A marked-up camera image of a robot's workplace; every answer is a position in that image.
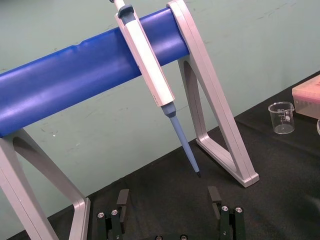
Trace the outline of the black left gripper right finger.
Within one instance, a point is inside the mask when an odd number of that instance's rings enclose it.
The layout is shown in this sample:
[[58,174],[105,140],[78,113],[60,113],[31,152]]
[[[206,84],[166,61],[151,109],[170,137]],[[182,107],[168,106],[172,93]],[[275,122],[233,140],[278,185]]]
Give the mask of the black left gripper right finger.
[[223,204],[220,193],[215,186],[208,186],[209,199],[217,219],[219,240],[244,240],[245,219],[241,206],[230,207]]

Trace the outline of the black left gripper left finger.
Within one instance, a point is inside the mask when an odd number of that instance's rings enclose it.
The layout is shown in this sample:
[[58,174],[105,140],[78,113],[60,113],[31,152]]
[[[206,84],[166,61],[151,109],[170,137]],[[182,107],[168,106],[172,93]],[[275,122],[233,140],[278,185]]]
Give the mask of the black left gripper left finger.
[[129,193],[129,189],[120,190],[116,206],[109,212],[100,211],[96,214],[97,240],[108,240],[109,231],[113,240],[123,239],[128,220]]

